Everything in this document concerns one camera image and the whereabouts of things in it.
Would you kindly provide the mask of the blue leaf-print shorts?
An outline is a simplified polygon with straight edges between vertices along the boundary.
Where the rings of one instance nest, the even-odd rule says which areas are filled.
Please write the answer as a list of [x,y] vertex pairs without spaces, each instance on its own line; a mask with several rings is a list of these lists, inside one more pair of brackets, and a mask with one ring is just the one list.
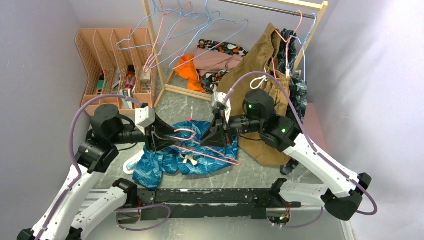
[[182,131],[175,134],[177,138],[188,139],[192,133],[186,129],[196,132],[192,140],[184,140],[179,147],[170,146],[161,151],[150,152],[143,148],[144,155],[138,162],[132,179],[148,188],[157,189],[163,174],[173,175],[180,172],[182,175],[207,175],[231,165],[236,165],[238,158],[237,136],[233,137],[233,143],[225,148],[200,146],[200,137],[211,125],[207,121],[182,121],[173,125]]

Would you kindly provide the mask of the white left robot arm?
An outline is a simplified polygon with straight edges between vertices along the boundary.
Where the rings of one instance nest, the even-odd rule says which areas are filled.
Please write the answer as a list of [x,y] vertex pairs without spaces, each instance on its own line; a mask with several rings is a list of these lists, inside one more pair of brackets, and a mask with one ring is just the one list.
[[18,234],[20,240],[84,240],[114,210],[132,208],[138,188],[120,178],[91,206],[81,210],[86,197],[119,154],[120,144],[144,143],[157,152],[177,143],[176,130],[149,106],[137,109],[132,120],[114,104],[98,107],[90,119],[92,129],[75,154],[75,162],[54,202],[32,227]]

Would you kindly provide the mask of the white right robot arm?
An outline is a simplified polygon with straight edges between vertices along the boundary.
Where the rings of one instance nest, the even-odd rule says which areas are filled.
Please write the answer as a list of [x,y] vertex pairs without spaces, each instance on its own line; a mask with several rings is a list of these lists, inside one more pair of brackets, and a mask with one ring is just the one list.
[[320,206],[342,221],[359,212],[372,181],[368,174],[347,169],[309,139],[297,123],[277,115],[273,98],[264,90],[249,91],[242,102],[245,113],[236,116],[230,115],[226,97],[222,92],[212,95],[213,121],[201,137],[202,146],[224,148],[236,136],[258,133],[267,146],[300,162],[321,180],[321,184],[306,184],[278,179],[269,197],[275,207],[285,203]]

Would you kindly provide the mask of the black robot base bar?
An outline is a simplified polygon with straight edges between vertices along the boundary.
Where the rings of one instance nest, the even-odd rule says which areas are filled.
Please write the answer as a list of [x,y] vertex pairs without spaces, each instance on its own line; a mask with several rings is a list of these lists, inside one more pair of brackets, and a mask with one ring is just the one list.
[[210,189],[139,189],[137,199],[124,209],[154,208],[143,211],[141,220],[250,217],[267,219],[270,211],[284,211],[289,206],[270,188]]

